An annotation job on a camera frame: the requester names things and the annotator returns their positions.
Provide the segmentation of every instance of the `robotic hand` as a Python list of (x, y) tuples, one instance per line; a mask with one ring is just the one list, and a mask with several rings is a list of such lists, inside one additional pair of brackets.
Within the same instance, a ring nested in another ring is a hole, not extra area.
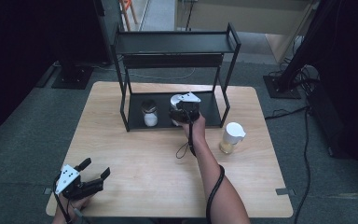
[(53, 191), (58, 206), (62, 210), (67, 223), (72, 223), (71, 218), (63, 209), (61, 201), (58, 197), (60, 193), (68, 200), (80, 200), (87, 196), (103, 190), (103, 182), (110, 175), (109, 167), (101, 174), (100, 178), (90, 182), (82, 182), (80, 179), (80, 171), (86, 169), (91, 164), (91, 159), (87, 158), (75, 168), (70, 165), (62, 167), (61, 173), (54, 179)]

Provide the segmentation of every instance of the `hand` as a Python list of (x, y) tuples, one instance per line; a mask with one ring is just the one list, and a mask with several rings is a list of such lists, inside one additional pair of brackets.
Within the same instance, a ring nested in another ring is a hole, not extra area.
[[(186, 137), (189, 136), (189, 124), (180, 124), (185, 130)], [(193, 123), (193, 144), (198, 142), (205, 142), (205, 117), (200, 114), (200, 117)]]
[[(94, 196), (94, 195), (90, 195), (90, 196), (83, 198), (81, 200), (71, 201), (71, 202), (69, 202), (68, 199), (63, 197), (62, 194), (60, 194), (59, 198), (60, 198), (60, 202), (62, 204), (63, 209), (66, 210), (66, 208), (68, 208), (69, 217), (73, 220), (73, 223), (75, 223), (75, 221), (77, 220), (77, 215), (75, 214), (74, 209), (76, 208), (77, 210), (80, 211), (81, 209), (83, 209), (84, 207), (89, 205), (90, 198), (92, 196)], [(57, 205), (56, 213), (54, 215), (54, 219), (53, 219), (52, 223), (53, 224), (66, 223), (65, 216), (63, 215), (63, 213), (58, 205)]]

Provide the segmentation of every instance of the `wrist strap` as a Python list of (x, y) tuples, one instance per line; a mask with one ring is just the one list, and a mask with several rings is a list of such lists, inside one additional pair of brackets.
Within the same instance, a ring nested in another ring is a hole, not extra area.
[(209, 195), (209, 199), (208, 199), (208, 203), (206, 205), (206, 220), (208, 224), (211, 224), (211, 206), (212, 206), (212, 201), (214, 198), (215, 193), (217, 192), (217, 190), (220, 187), (220, 184), (223, 181), (223, 178), (225, 177), (225, 168), (223, 168), (223, 166), (219, 165), (220, 167), (220, 176), (219, 179), (217, 180), (216, 184), (213, 187), (213, 190), (211, 192), (211, 194)]
[(190, 147), (191, 153), (193, 153), (193, 155), (197, 157), (193, 147), (193, 122), (190, 122), (190, 124), (188, 125), (188, 130), (188, 146)]

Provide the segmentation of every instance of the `human arm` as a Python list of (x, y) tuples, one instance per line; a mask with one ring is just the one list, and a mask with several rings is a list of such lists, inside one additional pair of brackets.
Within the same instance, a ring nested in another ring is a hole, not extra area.
[[(189, 125), (182, 125), (186, 135), (189, 135)], [(193, 147), (200, 168), (205, 198), (208, 199), (214, 185), (220, 176), (220, 166), (209, 149), (205, 139), (205, 118), (193, 123)], [(250, 223), (245, 206), (240, 195), (226, 176), (214, 195), (211, 206), (212, 223)]]
[[(68, 214), (69, 214), (69, 217), (72, 219), (72, 223), (75, 223), (77, 220), (77, 215), (75, 214), (75, 211), (74, 211), (75, 208), (80, 211), (82, 208), (86, 207), (89, 204), (90, 198), (92, 196), (93, 195), (90, 195), (86, 198), (83, 198), (78, 201), (72, 201), (72, 202), (70, 202), (70, 204), (68, 204), (69, 200), (66, 199), (65, 197), (63, 197), (62, 194), (60, 194), (59, 199), (62, 204), (62, 207), (64, 209), (68, 208)], [(57, 206), (52, 224), (64, 224), (64, 223), (66, 223), (65, 216), (63, 215), (60, 207)]]

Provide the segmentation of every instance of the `gray carpet floor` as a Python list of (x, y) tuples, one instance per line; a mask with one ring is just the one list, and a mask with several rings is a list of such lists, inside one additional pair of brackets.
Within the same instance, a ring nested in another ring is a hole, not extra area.
[[(34, 88), (0, 127), (0, 223), (51, 222), (52, 217), (45, 212), (49, 196), (43, 193), (44, 188), (51, 187), (53, 178), (60, 171), (92, 84), (101, 80), (117, 81), (115, 72), (107, 69), (95, 68), (85, 90), (52, 89), (51, 84), (57, 74), (53, 75), (44, 88)], [(278, 69), (277, 65), (238, 62), (230, 85), (254, 87), (265, 116), (271, 116), (277, 109), (293, 111), (306, 105), (301, 89), (303, 97), (300, 100), (269, 97), (262, 76)], [(224, 63), (223, 73), (226, 70), (227, 63)], [(150, 78), (184, 77), (192, 71), (131, 70), (131, 81), (212, 84), (214, 70), (209, 69), (196, 69), (188, 78)], [(286, 187), (296, 193), (290, 196), (294, 211), (307, 186), (303, 157), (305, 117), (309, 123), (311, 183), (298, 223), (358, 223), (358, 161), (329, 157), (328, 145), (315, 117), (305, 116), (304, 112), (267, 121)], [(99, 219), (99, 223), (147, 221), (142, 218)], [(294, 217), (252, 218), (253, 223), (293, 221)], [(204, 220), (192, 222), (204, 223)]]

